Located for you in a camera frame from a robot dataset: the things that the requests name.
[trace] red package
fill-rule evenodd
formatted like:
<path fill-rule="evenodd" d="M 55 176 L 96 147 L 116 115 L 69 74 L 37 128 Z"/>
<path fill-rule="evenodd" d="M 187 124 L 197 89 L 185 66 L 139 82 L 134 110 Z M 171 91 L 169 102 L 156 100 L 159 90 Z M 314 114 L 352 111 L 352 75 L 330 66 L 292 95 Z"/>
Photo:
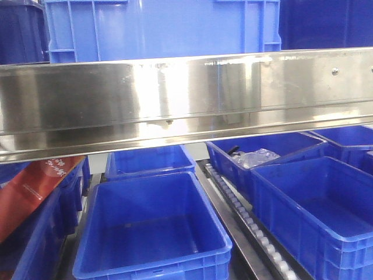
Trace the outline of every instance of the red package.
<path fill-rule="evenodd" d="M 0 271 L 0 280 L 12 280 L 14 271 Z"/>
<path fill-rule="evenodd" d="M 72 156 L 31 162 L 0 191 L 0 243 L 84 158 Z"/>

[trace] metal bar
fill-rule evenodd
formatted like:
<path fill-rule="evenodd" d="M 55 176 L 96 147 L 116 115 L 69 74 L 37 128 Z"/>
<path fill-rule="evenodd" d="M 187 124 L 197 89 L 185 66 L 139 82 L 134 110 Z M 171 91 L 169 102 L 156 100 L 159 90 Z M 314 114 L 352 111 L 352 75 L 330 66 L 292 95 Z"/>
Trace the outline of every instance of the metal bar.
<path fill-rule="evenodd" d="M 373 48 L 0 66 L 0 161 L 373 122 Z"/>

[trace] storage shelf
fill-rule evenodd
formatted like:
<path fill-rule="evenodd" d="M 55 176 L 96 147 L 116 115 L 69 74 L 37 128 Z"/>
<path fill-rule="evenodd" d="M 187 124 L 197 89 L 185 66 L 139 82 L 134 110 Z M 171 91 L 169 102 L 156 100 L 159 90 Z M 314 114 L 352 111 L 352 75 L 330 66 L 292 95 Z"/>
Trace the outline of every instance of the storage shelf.
<path fill-rule="evenodd" d="M 373 48 L 0 66 L 0 162 L 373 122 Z"/>

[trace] blue plastic bin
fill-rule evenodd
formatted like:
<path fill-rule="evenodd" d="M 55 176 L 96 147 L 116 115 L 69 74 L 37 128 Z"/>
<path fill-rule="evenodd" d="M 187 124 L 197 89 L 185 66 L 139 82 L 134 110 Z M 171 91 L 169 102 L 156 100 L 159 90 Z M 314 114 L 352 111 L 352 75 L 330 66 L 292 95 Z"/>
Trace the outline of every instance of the blue plastic bin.
<path fill-rule="evenodd" d="M 95 187 L 77 279 L 228 279 L 232 243 L 189 172 Z"/>
<path fill-rule="evenodd" d="M 108 181 L 194 172 L 195 161 L 184 145 L 165 146 L 109 153 L 105 177 Z"/>
<path fill-rule="evenodd" d="M 373 46 L 371 0 L 281 0 L 283 50 Z"/>
<path fill-rule="evenodd" d="M 279 0 L 44 0 L 51 62 L 279 51 Z"/>
<path fill-rule="evenodd" d="M 251 204 L 255 204 L 251 169 L 243 168 L 227 154 L 232 147 L 237 145 L 240 147 L 239 151 L 243 152 L 254 152 L 265 148 L 280 156 L 262 165 L 317 158 L 324 155 L 324 149 L 327 147 L 326 141 L 306 133 L 225 139 L 207 142 L 206 145 L 211 165 L 229 179 Z"/>
<path fill-rule="evenodd" d="M 48 61 L 43 8 L 32 0 L 0 1 L 0 64 Z"/>
<path fill-rule="evenodd" d="M 331 157 L 252 172 L 254 213 L 316 280 L 373 278 L 373 176 Z"/>
<path fill-rule="evenodd" d="M 82 164 L 0 244 L 0 271 L 14 272 L 12 280 L 53 278 L 62 244 L 76 225 Z"/>
<path fill-rule="evenodd" d="M 80 162 L 59 184 L 62 191 L 60 198 L 61 209 L 65 213 L 65 233 L 70 235 L 75 232 L 78 225 L 78 212 L 82 210 L 82 191 L 86 188 L 86 173 L 83 166 L 88 158 Z"/>
<path fill-rule="evenodd" d="M 20 173 L 30 162 L 0 164 L 0 189 Z"/>
<path fill-rule="evenodd" d="M 373 129 L 362 126 L 318 129 L 312 134 L 329 142 L 326 156 L 346 162 L 356 168 L 368 171 L 373 150 Z"/>

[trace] crate handle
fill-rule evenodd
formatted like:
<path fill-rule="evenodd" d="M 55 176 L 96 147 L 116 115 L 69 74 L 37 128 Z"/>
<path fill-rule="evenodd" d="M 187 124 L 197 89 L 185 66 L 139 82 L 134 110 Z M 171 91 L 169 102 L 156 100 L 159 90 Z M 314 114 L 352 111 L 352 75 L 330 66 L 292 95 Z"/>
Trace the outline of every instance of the crate handle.
<path fill-rule="evenodd" d="M 133 274 L 131 280 L 185 280 L 185 271 L 178 265 L 166 268 L 155 268 Z"/>

